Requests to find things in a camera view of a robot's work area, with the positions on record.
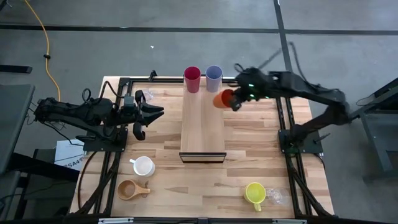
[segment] pink cup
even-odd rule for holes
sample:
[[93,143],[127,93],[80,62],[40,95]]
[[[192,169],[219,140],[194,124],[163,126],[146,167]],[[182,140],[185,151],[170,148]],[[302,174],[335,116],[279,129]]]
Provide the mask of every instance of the pink cup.
[[200,70],[194,66],[188,67],[184,71],[185,84],[190,93],[199,91],[200,86]]

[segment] wooden board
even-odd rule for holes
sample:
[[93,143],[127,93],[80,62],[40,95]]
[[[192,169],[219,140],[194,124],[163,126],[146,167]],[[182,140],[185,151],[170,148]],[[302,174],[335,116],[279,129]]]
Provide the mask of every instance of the wooden board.
[[223,110],[213,106],[217,94],[206,90],[205,77],[197,93],[184,88],[181,152],[224,152]]
[[[120,77],[104,77],[116,87]],[[224,144],[227,152],[223,164],[183,164],[180,152],[182,130],[182,84],[136,83],[134,89],[149,89],[154,94],[150,104],[164,106],[165,114],[146,128],[147,139],[137,141],[129,125],[129,139],[122,154],[116,185],[126,179],[141,185],[149,181],[151,193],[146,198],[136,197],[123,201],[116,195],[113,200],[114,217],[247,217],[293,218],[293,208],[276,205],[267,198],[261,204],[262,212],[243,199],[243,189],[251,182],[259,182],[266,189],[289,190],[284,156],[279,151],[277,131],[279,120],[275,100],[261,100],[243,104],[238,112],[224,110]],[[104,97],[114,99],[107,88]],[[303,123],[312,118],[308,101],[292,99],[295,120]],[[98,152],[87,167],[81,183],[81,201],[84,203],[98,185],[104,154]],[[156,164],[152,177],[134,175],[129,159],[148,156]],[[324,208],[333,208],[321,162],[313,155],[304,154],[303,164],[308,188]],[[298,190],[301,209],[302,194]],[[104,191],[101,211],[104,209],[108,188]],[[76,193],[71,212],[77,210]]]

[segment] concrete floor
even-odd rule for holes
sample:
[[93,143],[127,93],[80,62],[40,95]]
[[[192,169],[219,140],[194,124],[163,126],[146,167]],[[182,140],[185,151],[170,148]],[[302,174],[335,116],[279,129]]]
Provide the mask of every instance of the concrete floor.
[[[44,24],[74,26],[214,27],[277,29],[272,0],[31,0]],[[286,29],[397,30],[395,0],[280,0]],[[0,22],[37,24],[23,1],[0,12]],[[235,76],[233,63],[259,65],[280,47],[279,34],[173,32],[60,32],[50,31],[50,71],[61,89],[62,101],[81,103],[81,91],[99,92],[105,75],[181,75],[196,65],[202,71],[220,65]],[[287,35],[295,42],[300,63],[312,83],[340,88],[351,109],[397,77],[396,35]],[[30,65],[30,75],[0,74],[0,83],[31,83],[34,102],[57,96],[45,74],[42,31],[0,30],[0,63]],[[284,70],[282,57],[268,70]],[[325,107],[310,103],[314,116]],[[69,137],[83,131],[68,127]],[[326,176],[335,213],[344,218],[398,222],[397,182],[366,185],[362,176],[377,171],[362,124],[330,126],[323,142]],[[24,126],[16,151],[32,155],[35,148],[52,148],[62,137],[40,124]]]

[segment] white paper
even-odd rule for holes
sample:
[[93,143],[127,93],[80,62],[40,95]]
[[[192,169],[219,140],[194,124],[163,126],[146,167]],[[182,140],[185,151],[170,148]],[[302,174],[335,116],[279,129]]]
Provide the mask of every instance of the white paper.
[[[83,142],[72,139],[72,143],[84,145]],[[83,146],[71,145],[68,140],[57,141],[57,148],[55,150],[55,162],[56,165],[64,166],[67,168],[81,170],[83,164]]]

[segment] yellow cable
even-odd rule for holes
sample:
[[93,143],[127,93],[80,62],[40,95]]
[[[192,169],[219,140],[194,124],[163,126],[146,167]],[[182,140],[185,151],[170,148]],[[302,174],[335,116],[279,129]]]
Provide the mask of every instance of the yellow cable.
[[[33,10],[32,6],[30,6],[29,2],[27,2],[27,0],[25,0],[25,2],[27,4],[27,6],[29,7],[29,9],[33,12],[33,14],[35,15],[36,19],[38,20],[38,22],[40,23],[40,25],[43,28],[45,39],[47,41],[47,55],[48,55],[50,53],[50,41],[49,41],[49,37],[47,35],[47,31],[45,30],[42,21],[40,20],[40,18],[36,14],[36,12]],[[54,82],[55,87],[57,87],[57,90],[58,90],[58,101],[61,101],[60,87],[58,86],[57,82],[54,80],[54,78],[51,76],[51,74],[49,72],[49,59],[48,58],[45,59],[45,71],[47,72],[47,75],[51,78],[52,82]]]

